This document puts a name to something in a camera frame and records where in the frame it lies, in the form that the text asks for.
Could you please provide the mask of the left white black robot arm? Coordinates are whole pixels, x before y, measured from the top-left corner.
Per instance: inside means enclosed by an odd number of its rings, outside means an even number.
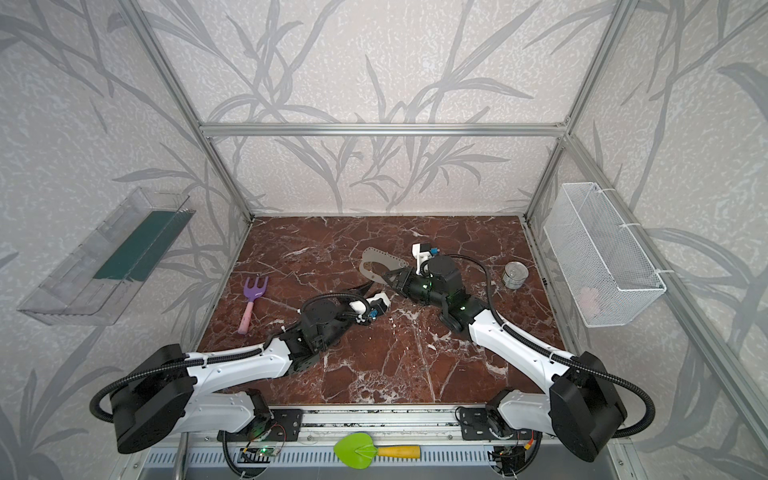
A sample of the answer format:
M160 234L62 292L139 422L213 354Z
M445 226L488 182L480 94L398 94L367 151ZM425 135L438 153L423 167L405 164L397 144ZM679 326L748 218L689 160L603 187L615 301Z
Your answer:
M185 353L177 344L155 351L91 400L91 413L113 425L121 454L145 450L176 433L238 433L265 423L268 409L236 386L301 373L355 325L369 325L391 305L385 293L323 294L308 300L298 322L264 343Z

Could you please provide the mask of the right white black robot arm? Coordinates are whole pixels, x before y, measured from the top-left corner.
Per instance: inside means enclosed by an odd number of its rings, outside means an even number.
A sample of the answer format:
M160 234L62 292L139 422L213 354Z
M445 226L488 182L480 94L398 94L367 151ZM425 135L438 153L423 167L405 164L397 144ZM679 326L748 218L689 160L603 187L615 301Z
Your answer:
M494 352L538 386L536 393L504 389L486 404L488 428L497 438L518 430L553 435L576 457L592 462L626 420L623 402L614 384L603 379L605 368L597 357L573 358L496 319L487 301L467 291L453 258L430 250L411 266L369 249L360 270L417 304L438 308L440 321L453 333ZM575 364L569 366L572 359Z

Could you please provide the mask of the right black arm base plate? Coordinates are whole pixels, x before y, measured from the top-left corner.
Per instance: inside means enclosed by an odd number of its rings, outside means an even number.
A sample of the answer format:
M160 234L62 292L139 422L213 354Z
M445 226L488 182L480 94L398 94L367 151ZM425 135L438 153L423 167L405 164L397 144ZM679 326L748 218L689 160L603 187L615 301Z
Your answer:
M459 406L454 416L465 441L505 440L513 436L513 431L490 418L484 407Z

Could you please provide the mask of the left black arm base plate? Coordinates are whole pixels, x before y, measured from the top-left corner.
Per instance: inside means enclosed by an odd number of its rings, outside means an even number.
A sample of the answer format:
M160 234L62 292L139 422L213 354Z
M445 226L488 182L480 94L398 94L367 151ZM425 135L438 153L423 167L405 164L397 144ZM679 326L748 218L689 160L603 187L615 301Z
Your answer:
M304 411L277 408L258 415L247 428L246 438L251 441L296 442L302 427Z

